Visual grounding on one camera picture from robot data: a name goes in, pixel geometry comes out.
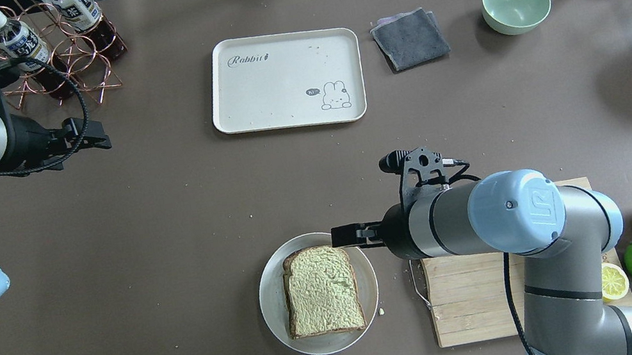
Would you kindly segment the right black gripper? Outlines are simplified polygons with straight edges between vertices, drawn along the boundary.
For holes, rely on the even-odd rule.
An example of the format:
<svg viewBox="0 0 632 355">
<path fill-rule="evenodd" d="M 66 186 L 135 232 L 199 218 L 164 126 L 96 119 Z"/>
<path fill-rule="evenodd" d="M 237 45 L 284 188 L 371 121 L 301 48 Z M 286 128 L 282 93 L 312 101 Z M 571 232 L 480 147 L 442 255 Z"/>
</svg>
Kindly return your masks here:
<svg viewBox="0 0 632 355">
<path fill-rule="evenodd" d="M 330 239 L 334 248 L 359 247 L 361 249 L 386 247 L 401 259 L 417 259 L 407 218 L 400 204 L 391 206 L 382 222 L 350 223 L 333 227 Z"/>
</svg>

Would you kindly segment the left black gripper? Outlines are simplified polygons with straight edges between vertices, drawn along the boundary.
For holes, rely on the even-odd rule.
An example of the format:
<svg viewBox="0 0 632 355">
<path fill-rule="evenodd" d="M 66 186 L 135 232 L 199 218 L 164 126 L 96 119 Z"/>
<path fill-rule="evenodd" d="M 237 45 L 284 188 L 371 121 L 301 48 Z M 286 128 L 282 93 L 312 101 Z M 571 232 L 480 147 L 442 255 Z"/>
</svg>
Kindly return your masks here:
<svg viewBox="0 0 632 355">
<path fill-rule="evenodd" d="M 65 119 L 59 128 L 44 128 L 31 118 L 12 115 L 15 145 L 12 153 L 17 171 L 34 171 L 62 166 L 69 156 L 83 149 L 112 149 L 102 123 L 95 120 Z"/>
</svg>

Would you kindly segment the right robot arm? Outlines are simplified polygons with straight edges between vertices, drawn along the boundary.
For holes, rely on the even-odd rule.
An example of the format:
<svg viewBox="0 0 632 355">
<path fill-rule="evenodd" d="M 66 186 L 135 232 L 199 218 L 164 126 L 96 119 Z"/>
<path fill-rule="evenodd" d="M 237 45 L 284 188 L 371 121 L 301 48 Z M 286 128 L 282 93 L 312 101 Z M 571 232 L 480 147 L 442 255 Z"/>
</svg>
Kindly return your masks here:
<svg viewBox="0 0 632 355">
<path fill-rule="evenodd" d="M 334 227 L 330 239 L 412 260 L 522 256 L 526 355 L 632 355 L 632 307 L 605 304 L 601 281 L 623 227 L 606 195 L 524 169 L 422 193 L 380 222 Z"/>
</svg>

